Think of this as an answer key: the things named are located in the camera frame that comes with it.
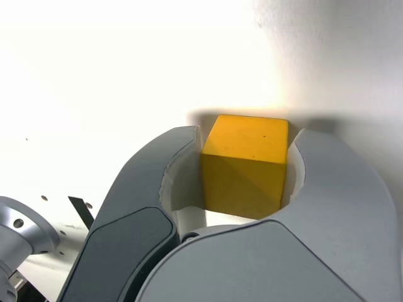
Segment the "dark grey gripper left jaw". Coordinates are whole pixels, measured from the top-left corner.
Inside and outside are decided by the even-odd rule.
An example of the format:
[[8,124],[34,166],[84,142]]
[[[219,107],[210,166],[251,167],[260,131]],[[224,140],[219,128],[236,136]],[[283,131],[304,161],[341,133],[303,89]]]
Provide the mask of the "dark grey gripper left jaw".
[[159,135],[122,167],[59,301],[135,301],[151,270],[181,242],[173,211],[204,207],[198,126]]

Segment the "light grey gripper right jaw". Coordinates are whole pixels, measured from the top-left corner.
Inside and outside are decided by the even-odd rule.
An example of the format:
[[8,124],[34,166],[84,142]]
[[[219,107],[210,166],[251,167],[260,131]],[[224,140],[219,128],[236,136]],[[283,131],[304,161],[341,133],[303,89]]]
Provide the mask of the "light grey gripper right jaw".
[[284,208],[182,243],[137,300],[397,301],[399,222],[382,178],[328,133],[302,130],[290,151]]

